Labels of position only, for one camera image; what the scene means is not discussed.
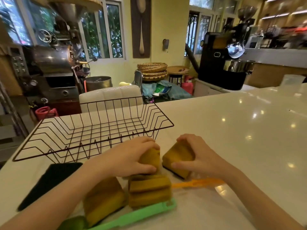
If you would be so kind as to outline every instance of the black pipe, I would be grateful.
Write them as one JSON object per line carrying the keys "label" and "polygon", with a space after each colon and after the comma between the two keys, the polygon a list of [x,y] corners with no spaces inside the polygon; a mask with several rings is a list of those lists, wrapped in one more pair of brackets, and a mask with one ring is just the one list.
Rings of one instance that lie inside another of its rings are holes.
{"label": "black pipe", "polygon": [[189,59],[191,61],[191,64],[193,65],[193,68],[198,73],[199,66],[198,66],[198,64],[196,62],[196,59],[195,59],[195,57],[194,57],[190,47],[187,44],[185,44],[185,51],[187,52],[187,55],[188,55],[188,57],[189,57]]}

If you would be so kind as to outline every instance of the dish rack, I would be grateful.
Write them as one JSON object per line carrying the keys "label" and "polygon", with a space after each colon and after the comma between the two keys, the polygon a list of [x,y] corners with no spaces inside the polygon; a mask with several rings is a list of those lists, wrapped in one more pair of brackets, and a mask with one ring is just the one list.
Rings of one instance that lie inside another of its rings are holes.
{"label": "dish rack", "polygon": [[154,103],[142,97],[80,104],[82,113],[42,120],[13,161],[47,156],[53,163],[78,162],[103,153],[135,136],[156,139],[159,130],[173,127]]}

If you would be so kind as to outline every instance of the orange plastic handle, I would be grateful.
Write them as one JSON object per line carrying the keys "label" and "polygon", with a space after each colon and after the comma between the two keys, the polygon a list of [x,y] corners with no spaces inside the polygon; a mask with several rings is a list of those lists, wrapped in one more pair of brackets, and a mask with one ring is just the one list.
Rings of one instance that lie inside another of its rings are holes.
{"label": "orange plastic handle", "polygon": [[206,179],[194,179],[190,182],[180,182],[172,184],[172,188],[185,188],[185,187],[216,187],[219,185],[223,185],[225,182],[218,178],[206,178]]}

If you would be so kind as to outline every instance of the stack of woven baskets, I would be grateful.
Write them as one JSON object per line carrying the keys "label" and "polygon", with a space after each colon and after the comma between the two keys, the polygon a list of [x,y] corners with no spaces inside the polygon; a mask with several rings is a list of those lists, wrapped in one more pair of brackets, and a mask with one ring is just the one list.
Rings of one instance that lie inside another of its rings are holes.
{"label": "stack of woven baskets", "polygon": [[138,64],[138,70],[143,73],[143,81],[160,81],[167,76],[167,64],[143,63]]}

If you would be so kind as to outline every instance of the green plastic handle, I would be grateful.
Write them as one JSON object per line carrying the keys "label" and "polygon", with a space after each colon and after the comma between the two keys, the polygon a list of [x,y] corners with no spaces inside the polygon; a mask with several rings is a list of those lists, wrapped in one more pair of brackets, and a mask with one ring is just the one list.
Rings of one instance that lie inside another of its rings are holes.
{"label": "green plastic handle", "polygon": [[128,224],[143,220],[149,216],[169,211],[171,209],[174,209],[176,206],[177,203],[175,199],[172,198],[170,201],[161,202],[148,207],[144,207],[142,209],[125,214],[109,223],[101,224],[94,228],[90,228],[89,230],[108,230],[110,228],[126,226]]}

